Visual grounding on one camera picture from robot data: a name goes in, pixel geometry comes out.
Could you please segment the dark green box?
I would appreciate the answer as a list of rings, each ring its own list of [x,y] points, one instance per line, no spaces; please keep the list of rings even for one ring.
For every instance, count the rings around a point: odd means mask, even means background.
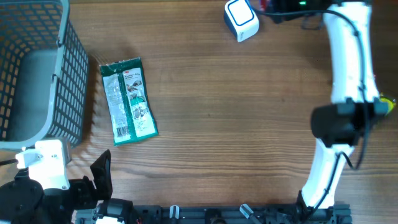
[[[114,144],[139,142],[159,134],[147,98],[141,58],[101,65]]]

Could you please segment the yellow liquid bottle grey cap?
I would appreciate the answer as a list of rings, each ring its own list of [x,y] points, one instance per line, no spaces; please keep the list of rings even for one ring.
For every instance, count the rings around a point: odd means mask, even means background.
[[[396,105],[397,105],[396,99],[393,98],[393,97],[391,97],[391,96],[389,96],[389,95],[380,93],[380,98],[379,98],[379,99],[380,99],[381,102],[383,102],[384,104],[387,105],[386,116],[387,116],[389,113],[391,113],[391,111],[392,111],[392,110],[396,107]]]

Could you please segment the green lid spice jar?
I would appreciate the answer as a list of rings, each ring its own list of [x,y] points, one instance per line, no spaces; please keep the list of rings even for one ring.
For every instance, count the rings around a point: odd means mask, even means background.
[[[269,0],[260,0],[260,1],[259,1],[260,8],[261,8],[263,11],[266,10],[266,8],[267,8],[267,6],[268,6],[268,2],[269,2]]]

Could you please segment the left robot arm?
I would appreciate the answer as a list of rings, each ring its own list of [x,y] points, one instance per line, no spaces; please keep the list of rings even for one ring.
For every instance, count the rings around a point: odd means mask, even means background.
[[[111,153],[104,151],[87,176],[71,180],[68,190],[44,189],[38,181],[19,172],[1,186],[1,223],[71,223],[76,210],[96,209],[95,223],[141,223],[133,203],[112,198]]]

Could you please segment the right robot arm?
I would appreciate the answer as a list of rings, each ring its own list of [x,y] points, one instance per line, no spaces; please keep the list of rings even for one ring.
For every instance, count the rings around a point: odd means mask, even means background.
[[[344,167],[360,168],[372,127],[390,111],[381,100],[373,73],[371,13],[370,1],[281,1],[266,11],[279,21],[321,14],[330,43],[331,102],[311,115],[315,155],[298,199],[302,221],[334,207]]]

